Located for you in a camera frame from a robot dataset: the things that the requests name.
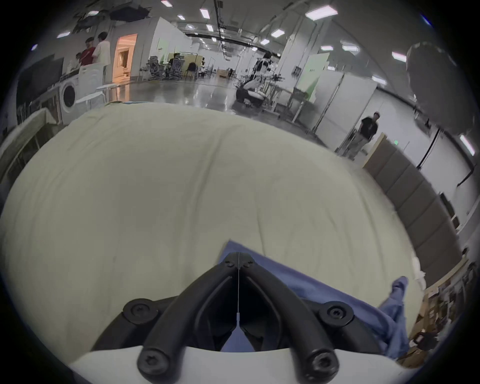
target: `office chair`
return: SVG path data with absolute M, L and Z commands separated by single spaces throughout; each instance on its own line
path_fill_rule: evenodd
M 192 80 L 196 78 L 196 73 L 197 73 L 197 64 L 195 64 L 193 61 L 188 65 L 187 71 L 185 73 L 185 79 L 190 77 Z
M 183 61 L 180 59 L 173 59 L 172 66 L 168 71 L 167 76 L 165 77 L 167 80 L 178 80 L 181 79 L 181 66 Z
M 160 64 L 158 63 L 157 56 L 150 56 L 148 59 L 148 67 L 150 68 L 150 74 L 152 75 L 149 80 L 160 80 L 162 70 L 160 68 Z

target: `ceiling pipe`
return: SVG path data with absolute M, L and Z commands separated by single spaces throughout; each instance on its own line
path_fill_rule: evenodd
M 220 44 L 222 46 L 222 54 L 223 58 L 225 59 L 225 53 L 224 53 L 224 48 L 225 46 L 223 45 L 223 39 L 222 39 L 222 34 L 221 34 L 221 28 L 223 28 L 223 23 L 220 22 L 220 15 L 218 12 L 218 4 L 216 0 L 213 0 L 213 4 L 215 5 L 215 15 L 216 15 L 216 25 L 218 28 L 218 38 L 220 39 Z
M 299 5 L 302 5 L 304 3 L 306 3 L 308 0 L 298 0 L 296 2 L 294 2 L 293 4 L 290 4 L 290 5 L 287 5 L 282 12 L 280 12 L 278 15 L 272 17 L 270 19 L 270 21 L 268 22 L 268 24 L 266 26 L 264 26 L 260 32 L 258 34 L 262 34 L 263 32 L 265 32 L 265 30 L 271 26 L 275 21 L 277 21 L 280 17 L 282 17 L 283 15 L 287 14 L 289 11 L 292 11 L 293 9 L 297 8 Z
M 205 35 L 205 34 L 196 35 L 195 33 L 186 33 L 185 35 L 189 36 L 189 37 L 202 37 L 202 38 L 206 38 L 206 39 L 211 39 L 212 37 L 216 37 L 216 36 Z M 272 54 L 272 56 L 280 58 L 280 56 L 278 56 L 276 53 L 274 54 L 272 51 L 269 51 L 268 49 L 265 49 L 263 46 L 256 46 L 256 45 L 253 45 L 253 44 L 250 44 L 250 43 L 245 43 L 243 41 L 230 39 L 230 38 L 227 38 L 227 37 L 221 38 L 219 36 L 219 37 L 216 37 L 216 39 L 220 40 L 220 41 L 225 41 L 226 43 L 241 45 L 241 46 L 244 46 L 244 47 L 247 47 L 247 48 L 257 48 L 259 51 L 261 51 L 263 53 L 270 52 Z

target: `blue cloth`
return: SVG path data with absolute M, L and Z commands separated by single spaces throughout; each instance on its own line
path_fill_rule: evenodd
M 220 256 L 220 262 L 231 252 L 249 253 L 259 265 L 278 277 L 302 299 L 317 303 L 342 301 L 348 304 L 352 307 L 355 316 L 372 330 L 385 356 L 397 359 L 408 352 L 408 336 L 403 306 L 403 297 L 408 285 L 406 277 L 402 276 L 395 280 L 392 284 L 390 296 L 379 308 L 375 308 L 233 241 L 227 243 Z M 252 352 L 253 348 L 245 334 L 237 326 L 222 351 Z

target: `doorway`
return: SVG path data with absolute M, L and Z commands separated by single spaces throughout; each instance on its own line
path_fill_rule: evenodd
M 137 42 L 137 34 L 119 37 L 113 59 L 112 82 L 124 83 L 130 81 L 132 71 L 133 50 Z

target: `table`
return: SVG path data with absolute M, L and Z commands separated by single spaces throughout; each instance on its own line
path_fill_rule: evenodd
M 104 84 L 104 85 L 101 85 L 100 87 L 97 87 L 96 90 L 97 91 L 100 91 L 100 92 L 104 92 L 104 95 L 105 95 L 105 101 L 108 103 L 110 101 L 110 92 L 109 90 L 111 89 L 114 89 L 115 88 L 115 101 L 118 101 L 118 96 L 117 96 L 117 88 L 119 87 L 118 84 L 114 84 L 114 83 L 111 83 L 111 84 Z

